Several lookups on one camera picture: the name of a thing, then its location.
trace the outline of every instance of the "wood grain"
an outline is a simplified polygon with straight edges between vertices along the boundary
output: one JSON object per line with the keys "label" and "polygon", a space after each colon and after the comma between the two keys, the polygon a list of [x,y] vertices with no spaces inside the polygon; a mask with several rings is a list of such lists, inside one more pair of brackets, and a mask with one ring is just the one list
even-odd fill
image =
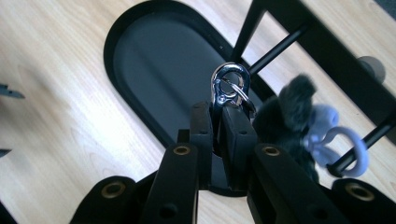
{"label": "wood grain", "polygon": [[[0,0],[0,82],[26,99],[0,98],[0,200],[19,223],[67,223],[100,180],[125,175],[138,181],[155,171],[163,147],[109,82],[103,46],[115,19],[140,1]],[[185,0],[234,43],[250,1]],[[304,2],[357,56],[378,58],[386,87],[396,94],[396,22],[371,0]],[[253,63],[286,33],[269,15],[244,58]],[[361,135],[373,124],[334,87],[309,56],[293,45],[261,71],[279,92],[299,73],[334,105],[341,124]],[[345,139],[334,147],[349,149]],[[361,179],[396,200],[395,146],[382,139],[370,149]],[[333,179],[320,171],[321,182]],[[199,223],[251,223],[246,199],[200,192]]]}

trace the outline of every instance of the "plush keychain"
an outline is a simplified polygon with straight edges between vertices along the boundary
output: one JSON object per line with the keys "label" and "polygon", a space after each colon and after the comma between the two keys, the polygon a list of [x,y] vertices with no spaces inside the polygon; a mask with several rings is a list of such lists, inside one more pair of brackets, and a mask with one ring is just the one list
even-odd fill
{"label": "plush keychain", "polygon": [[279,96],[269,98],[257,113],[253,127],[264,143],[286,150],[318,182],[315,161],[321,167],[333,164],[340,156],[325,145],[337,134],[345,135],[354,144],[357,162],[343,175],[359,176],[368,166],[366,145],[352,130],[336,127],[338,112],[329,105],[312,105],[316,89],[310,79],[299,75],[282,89]]}

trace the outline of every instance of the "wooden table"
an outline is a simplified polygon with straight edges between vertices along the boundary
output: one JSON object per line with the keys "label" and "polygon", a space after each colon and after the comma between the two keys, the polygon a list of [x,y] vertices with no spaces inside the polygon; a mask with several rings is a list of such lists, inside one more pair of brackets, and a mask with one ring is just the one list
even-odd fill
{"label": "wooden table", "polygon": [[[20,223],[67,223],[100,180],[135,181],[155,171],[162,145],[109,82],[103,46],[115,19],[136,0],[0,0],[0,83],[26,99],[0,98],[0,200]],[[185,0],[235,43],[248,0]],[[357,56],[386,66],[385,85],[396,94],[396,22],[371,0],[304,2]],[[244,58],[253,63],[286,33],[264,16]],[[262,70],[279,92],[306,72],[318,86],[315,102],[335,106],[341,124],[366,135],[373,125],[301,48],[294,44]],[[345,139],[334,147],[347,151]],[[370,169],[360,178],[396,200],[396,151],[387,139],[370,149]],[[333,179],[321,170],[321,183]],[[201,191],[200,223],[249,223],[246,198]]]}

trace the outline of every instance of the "black plush toy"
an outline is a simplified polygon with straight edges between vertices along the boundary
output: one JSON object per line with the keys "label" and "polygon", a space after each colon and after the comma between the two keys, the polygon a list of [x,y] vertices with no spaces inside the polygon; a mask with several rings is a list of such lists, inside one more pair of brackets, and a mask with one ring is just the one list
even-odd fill
{"label": "black plush toy", "polygon": [[306,174],[318,182],[315,161],[302,145],[315,91],[307,76],[297,76],[282,89],[279,96],[273,96],[264,102],[253,121],[253,127],[262,142],[288,151]]}

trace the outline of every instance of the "black metal rod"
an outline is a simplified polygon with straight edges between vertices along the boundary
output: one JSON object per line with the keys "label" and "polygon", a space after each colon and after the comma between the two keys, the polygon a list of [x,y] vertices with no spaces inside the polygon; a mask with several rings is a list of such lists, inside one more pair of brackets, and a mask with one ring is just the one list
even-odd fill
{"label": "black metal rod", "polygon": [[248,69],[249,73],[251,75],[255,76],[268,63],[270,63],[274,58],[276,58],[285,49],[287,49],[292,43],[294,43],[307,30],[308,30],[308,25],[302,25],[296,31],[294,31],[293,33],[286,36],[275,47],[273,47],[264,56],[262,56],[257,62],[255,62],[253,65],[251,65],[250,68]]}
{"label": "black metal rod", "polygon": [[242,53],[262,20],[264,12],[265,9],[262,6],[262,2],[260,0],[253,0],[248,10],[244,25],[242,26],[241,33],[236,41],[235,48],[233,48],[233,53],[230,58],[231,62],[240,63]]}
{"label": "black metal rod", "polygon": [[[367,146],[367,149],[370,148],[373,144],[375,144],[380,138],[385,136],[390,130],[392,130],[396,126],[396,114],[389,116],[389,119],[386,119],[384,122],[379,124],[374,130],[372,130],[369,134],[367,134],[363,141]],[[330,174],[342,177],[341,174],[353,161],[356,160],[355,148],[350,149],[344,156],[342,156],[338,161],[336,161],[332,165],[328,165],[327,169]]]}

